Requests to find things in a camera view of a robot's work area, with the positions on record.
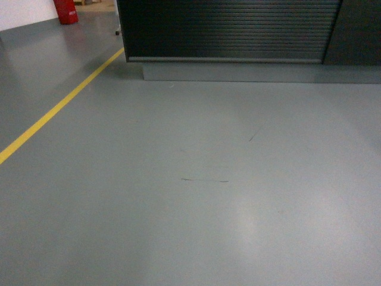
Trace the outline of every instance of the yellow floor line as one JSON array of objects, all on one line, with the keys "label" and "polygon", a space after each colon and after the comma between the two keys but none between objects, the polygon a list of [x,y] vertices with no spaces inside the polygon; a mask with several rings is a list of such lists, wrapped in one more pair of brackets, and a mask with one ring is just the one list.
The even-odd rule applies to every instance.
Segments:
[{"label": "yellow floor line", "polygon": [[92,74],[88,76],[83,82],[73,89],[66,97],[61,100],[55,107],[50,109],[44,116],[42,116],[35,124],[29,127],[23,134],[21,134],[15,141],[11,143],[6,149],[0,153],[0,165],[8,159],[13,153],[17,151],[30,137],[32,137],[42,126],[47,124],[62,108],[65,107],[76,95],[85,88],[94,78],[97,77],[109,64],[111,64],[120,54],[124,48],[117,51],[111,58],[109,58],[103,65],[98,67]]}]

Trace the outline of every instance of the gray epoxy floor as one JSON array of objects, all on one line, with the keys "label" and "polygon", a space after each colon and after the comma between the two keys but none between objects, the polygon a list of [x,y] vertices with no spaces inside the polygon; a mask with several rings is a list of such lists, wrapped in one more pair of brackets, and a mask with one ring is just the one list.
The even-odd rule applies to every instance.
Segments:
[{"label": "gray epoxy floor", "polygon": [[[87,17],[47,59],[73,73],[1,65],[2,147],[122,47]],[[140,77],[119,57],[0,166],[2,285],[381,284],[380,85]]]}]

